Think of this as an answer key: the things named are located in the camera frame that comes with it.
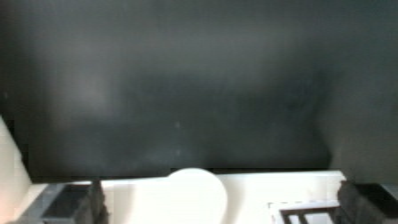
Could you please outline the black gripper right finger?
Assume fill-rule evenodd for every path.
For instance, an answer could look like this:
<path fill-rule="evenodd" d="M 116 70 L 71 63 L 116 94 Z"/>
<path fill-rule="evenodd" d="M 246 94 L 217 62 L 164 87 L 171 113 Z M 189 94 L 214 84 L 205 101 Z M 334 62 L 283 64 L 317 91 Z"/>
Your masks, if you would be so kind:
<path fill-rule="evenodd" d="M 341 182 L 336 224 L 398 224 L 398 199 L 375 183 Z"/>

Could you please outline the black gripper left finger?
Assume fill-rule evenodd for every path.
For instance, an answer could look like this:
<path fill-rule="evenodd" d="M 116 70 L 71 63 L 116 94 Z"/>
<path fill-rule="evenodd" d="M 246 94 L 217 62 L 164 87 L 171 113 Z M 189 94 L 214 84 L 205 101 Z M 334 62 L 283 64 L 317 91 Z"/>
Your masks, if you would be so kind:
<path fill-rule="evenodd" d="M 54 183 L 13 224 L 111 224 L 102 182 Z"/>

